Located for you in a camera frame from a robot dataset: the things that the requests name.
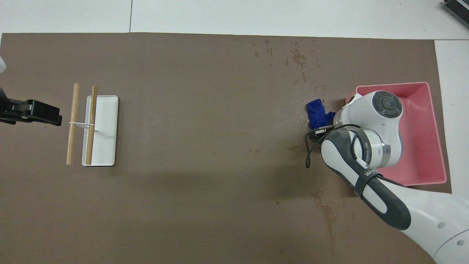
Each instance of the wooden stick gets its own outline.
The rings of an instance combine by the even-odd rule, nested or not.
[[[76,113],[78,112],[79,93],[80,93],[80,84],[73,84],[72,113],[70,114],[70,122],[76,122]],[[67,162],[65,163],[66,165],[72,164],[74,143],[75,143],[75,124],[70,124],[70,129],[68,131]]]
[[[88,141],[86,143],[86,160],[85,165],[91,165],[91,158],[93,155],[93,140],[94,140],[94,122],[96,120],[96,99],[98,97],[98,88],[92,87],[91,92],[91,107],[90,107],[90,129],[88,130]]]

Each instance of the brown table surface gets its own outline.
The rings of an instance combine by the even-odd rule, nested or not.
[[[63,115],[0,124],[3,263],[433,263],[319,152],[304,167],[307,102],[426,81],[448,168],[431,40],[3,34],[1,56],[9,98]],[[114,167],[81,165],[81,129],[65,165],[75,82],[79,121],[92,85],[120,98]]]

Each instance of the pink plastic bin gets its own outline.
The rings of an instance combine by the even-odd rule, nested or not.
[[[355,93],[365,95],[379,90],[395,94],[402,102],[399,132],[403,150],[396,165],[379,168],[378,171],[384,177],[406,186],[446,182],[445,164],[428,83],[358,86],[346,98],[346,102]]]

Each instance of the blue cloth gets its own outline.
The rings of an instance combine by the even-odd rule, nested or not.
[[[321,99],[316,99],[306,105],[308,110],[308,119],[310,121],[310,128],[316,129],[321,126],[329,125],[330,121],[334,118],[335,113],[325,113],[324,106]]]

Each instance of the black clamp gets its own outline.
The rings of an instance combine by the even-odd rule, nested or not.
[[[0,122],[41,122],[60,126],[60,109],[37,100],[19,101],[8,98],[0,87]]]
[[[370,181],[371,178],[381,175],[377,170],[367,168],[363,170],[356,180],[354,192],[358,197],[362,197],[363,190],[365,189],[366,184]]]

